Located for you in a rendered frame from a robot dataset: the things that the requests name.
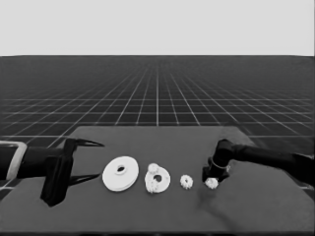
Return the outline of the large thick white disc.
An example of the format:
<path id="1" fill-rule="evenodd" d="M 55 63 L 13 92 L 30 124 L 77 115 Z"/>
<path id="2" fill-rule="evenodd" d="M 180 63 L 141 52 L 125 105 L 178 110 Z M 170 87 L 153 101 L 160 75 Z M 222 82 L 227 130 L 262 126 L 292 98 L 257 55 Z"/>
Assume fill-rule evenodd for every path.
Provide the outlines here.
<path id="1" fill-rule="evenodd" d="M 112 192 L 121 192 L 131 187 L 139 176 L 139 164 L 131 156 L 118 156 L 112 159 L 102 171 L 104 186 Z"/>

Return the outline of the white round carrier with pins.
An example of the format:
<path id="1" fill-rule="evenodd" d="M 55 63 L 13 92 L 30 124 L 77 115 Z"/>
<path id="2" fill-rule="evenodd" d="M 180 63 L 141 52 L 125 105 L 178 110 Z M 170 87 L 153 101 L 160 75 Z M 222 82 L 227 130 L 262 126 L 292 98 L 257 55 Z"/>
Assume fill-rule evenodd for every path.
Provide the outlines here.
<path id="1" fill-rule="evenodd" d="M 168 171 L 165 168 L 159 166 L 157 173 L 155 174 L 151 174 L 149 172 L 146 173 L 145 185 L 147 185 L 147 183 L 151 181 L 158 182 L 158 193 L 162 193 L 169 187 L 171 178 Z"/>

